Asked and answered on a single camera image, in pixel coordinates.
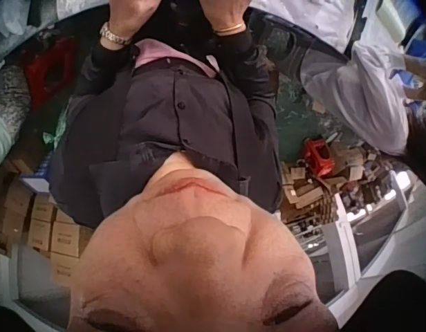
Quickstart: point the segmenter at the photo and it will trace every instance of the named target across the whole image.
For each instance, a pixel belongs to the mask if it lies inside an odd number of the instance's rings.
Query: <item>lips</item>
[[[228,197],[227,194],[219,190],[215,185],[211,182],[204,180],[202,178],[183,178],[179,181],[176,181],[173,185],[166,187],[161,190],[156,197],[161,197],[169,194],[175,194],[177,192],[182,192],[183,190],[191,187],[199,187],[204,189],[207,192],[211,192],[213,194],[218,194],[221,196]]]

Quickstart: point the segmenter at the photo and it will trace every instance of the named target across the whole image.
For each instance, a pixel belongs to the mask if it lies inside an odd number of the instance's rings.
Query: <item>sleeve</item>
[[[129,62],[131,48],[109,50],[98,41],[85,59],[77,78],[76,89],[67,107],[67,123],[88,105],[96,95],[113,85],[116,73]]]
[[[389,79],[386,59],[358,43],[348,63],[309,50],[302,62],[301,81],[315,101],[361,139],[397,156],[407,144],[407,113],[399,92],[402,87]]]
[[[218,37],[216,54],[220,68],[230,81],[245,95],[257,134],[269,139],[278,150],[275,93],[270,84],[266,63],[259,49],[252,43],[248,31]]]
[[[100,41],[86,58],[77,79],[75,96],[97,95],[109,88],[116,73],[129,61],[131,49],[108,50]]]

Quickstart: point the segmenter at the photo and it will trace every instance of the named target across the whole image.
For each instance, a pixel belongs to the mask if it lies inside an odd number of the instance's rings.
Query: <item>watch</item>
[[[113,43],[118,44],[118,45],[123,45],[123,46],[130,45],[131,41],[133,39],[133,38],[128,38],[128,39],[122,38],[122,37],[119,37],[119,36],[115,35],[114,33],[112,33],[109,30],[109,23],[108,22],[104,23],[104,25],[102,26],[101,31],[100,31],[100,35],[102,37],[108,39],[110,42],[113,42]]]

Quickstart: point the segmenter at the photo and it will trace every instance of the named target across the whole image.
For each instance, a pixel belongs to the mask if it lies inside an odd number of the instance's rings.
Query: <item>green floor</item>
[[[283,161],[295,162],[301,158],[303,141],[306,138],[324,139],[337,134],[342,142],[356,144],[354,133],[326,112],[312,110],[313,101],[304,95],[301,87],[281,74],[277,101],[277,129],[279,132],[279,154]]]

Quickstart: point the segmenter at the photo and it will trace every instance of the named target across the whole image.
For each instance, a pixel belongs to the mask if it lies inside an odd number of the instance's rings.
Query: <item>white cloth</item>
[[[286,19],[343,53],[354,25],[355,0],[252,0],[251,6]]]
[[[386,48],[353,45],[345,64],[327,54],[309,50],[301,67],[307,93],[342,120],[363,140],[393,156],[402,155],[408,138],[405,92],[397,66]]]

